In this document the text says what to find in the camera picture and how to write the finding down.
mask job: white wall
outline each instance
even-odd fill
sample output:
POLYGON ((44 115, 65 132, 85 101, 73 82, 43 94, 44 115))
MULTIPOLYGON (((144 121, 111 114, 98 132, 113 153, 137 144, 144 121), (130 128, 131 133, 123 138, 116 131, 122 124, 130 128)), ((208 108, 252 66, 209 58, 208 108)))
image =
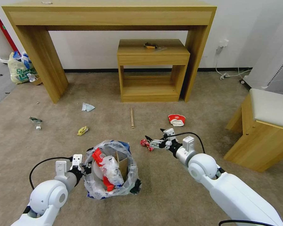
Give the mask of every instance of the white wall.
MULTIPOLYGON (((0 0, 0 18, 20 51, 23 47, 1 5, 21 0, 0 0)), ((252 67, 278 24, 283 20, 283 0, 205 0, 218 9, 200 67, 214 67, 219 41, 229 40, 218 57, 218 67, 252 67)), ((65 69, 117 68, 120 38, 179 38, 186 31, 53 31, 53 43, 65 69)))

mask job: electrical cable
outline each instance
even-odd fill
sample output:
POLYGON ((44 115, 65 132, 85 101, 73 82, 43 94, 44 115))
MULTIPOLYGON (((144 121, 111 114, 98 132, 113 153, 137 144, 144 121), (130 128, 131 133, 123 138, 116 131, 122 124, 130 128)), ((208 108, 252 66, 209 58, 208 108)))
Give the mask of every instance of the electrical cable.
POLYGON ((258 224, 263 226, 274 226, 272 224, 257 222, 257 221, 249 221, 249 220, 224 220, 219 222, 219 226, 225 223, 250 223, 250 224, 258 224))
POLYGON ((35 168, 36 168, 38 165, 40 165, 41 163, 43 163, 43 162, 46 162, 46 161, 49 161, 49 160, 54 160, 54 159, 67 159, 67 160, 72 161, 72 157, 69 157, 69 158, 67 158, 67 157, 53 157, 53 158, 45 159, 45 160, 39 162, 37 165, 35 165, 35 166, 32 168, 31 172, 29 173, 29 183, 30 183, 31 188, 32 188, 33 190, 35 189, 35 187, 34 187, 34 185, 32 184, 31 175, 32 175, 33 171, 35 170, 35 168))
POLYGON ((220 80, 224 80, 224 78, 229 78, 229 77, 234 77, 234 76, 240 76, 241 79, 243 79, 243 77, 241 76, 241 74, 243 74, 243 73, 245 73, 245 72, 248 72, 248 71, 251 71, 251 70, 247 70, 247 71, 244 71, 244 72, 241 72, 241 73, 240 73, 240 69, 239 69, 239 67, 238 67, 238 74, 236 74, 236 75, 229 75, 227 72, 225 72, 224 74, 222 74, 222 73, 220 73, 220 72, 217 70, 217 64, 218 64, 218 59, 216 60, 216 67, 215 67, 215 69, 216 69, 216 72, 221 75, 221 76, 220 76, 220 80))
POLYGON ((203 146, 202 140, 196 133, 193 133, 193 132, 183 132, 183 133, 178 133, 178 134, 175 134, 175 135, 169 135, 167 137, 175 137, 175 136, 179 136, 179 135, 183 135, 183 134, 193 134, 193 135, 195 135, 199 139, 200 144, 202 146, 203 153, 205 154, 205 150, 204 150, 204 146, 203 146))
POLYGON ((243 73, 245 73, 245 72, 248 72, 248 71, 251 71, 251 70, 247 70, 247 71, 241 72, 241 73, 239 73, 239 74, 237 74, 237 75, 226 75, 225 77, 228 78, 228 77, 239 76, 239 75, 241 75, 241 74, 243 74, 243 73))

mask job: black baseboard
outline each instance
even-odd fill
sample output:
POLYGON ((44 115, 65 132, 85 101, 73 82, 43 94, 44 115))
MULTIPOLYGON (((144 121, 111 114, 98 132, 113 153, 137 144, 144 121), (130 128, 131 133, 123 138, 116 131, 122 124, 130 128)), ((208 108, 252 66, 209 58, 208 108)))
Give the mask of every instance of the black baseboard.
MULTIPOLYGON (((240 67, 240 71, 251 70, 252 67, 240 67)), ((170 72, 171 68, 126 68, 125 72, 170 72)), ((117 68, 108 69, 64 69, 65 73, 115 73, 117 68)), ((199 72, 214 72, 214 67, 198 68, 199 72)), ((237 67, 220 67, 218 71, 238 71, 237 67)))

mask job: wooden stool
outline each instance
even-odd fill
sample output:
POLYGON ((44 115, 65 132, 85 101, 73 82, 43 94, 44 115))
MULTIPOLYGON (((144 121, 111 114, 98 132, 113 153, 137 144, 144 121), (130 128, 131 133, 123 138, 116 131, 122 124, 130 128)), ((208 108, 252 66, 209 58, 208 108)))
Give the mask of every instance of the wooden stool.
POLYGON ((224 159, 265 171, 283 159, 283 95, 251 89, 226 128, 243 135, 224 159))
POLYGON ((178 101, 190 53, 179 39, 121 39, 117 51, 122 102, 178 101), (147 49, 146 42, 158 49, 147 49), (170 76, 127 76, 124 65, 173 65, 170 76))

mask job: black cable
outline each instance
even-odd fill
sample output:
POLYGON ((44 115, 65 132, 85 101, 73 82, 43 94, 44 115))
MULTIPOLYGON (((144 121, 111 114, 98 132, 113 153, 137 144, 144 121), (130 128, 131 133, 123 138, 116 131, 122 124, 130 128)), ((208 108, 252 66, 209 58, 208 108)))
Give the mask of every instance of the black cable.
POLYGON ((203 146, 203 143, 202 143, 202 140, 201 138, 196 134, 196 133, 193 133, 193 132, 184 132, 184 133, 178 133, 178 134, 175 134, 175 135, 169 135, 167 137, 175 137, 175 136, 179 136, 179 135, 183 135, 183 134, 193 134, 195 135, 196 137, 198 137, 200 143, 201 143, 201 146, 202 146, 202 150, 203 150, 203 153, 205 154, 205 150, 204 150, 204 146, 203 146))
POLYGON ((32 180, 31 180, 32 172, 33 172, 33 171, 35 170, 35 168, 36 168, 38 165, 40 165, 41 163, 46 162, 46 161, 49 161, 49 160, 53 160, 53 159, 67 159, 67 160, 72 161, 72 157, 69 157, 69 158, 67 158, 67 157, 53 157, 53 158, 45 159, 45 160, 39 162, 37 165, 35 165, 35 166, 32 168, 32 170, 31 170, 31 172, 30 172, 30 174, 29 174, 29 182, 30 182, 31 188, 32 188, 33 190, 35 189, 35 187, 34 187, 34 185, 32 184, 32 180))
POLYGON ((263 226, 274 226, 272 224, 257 222, 257 221, 249 221, 249 220, 224 220, 219 222, 219 226, 221 226, 224 223, 250 223, 250 224, 258 224, 263 226))

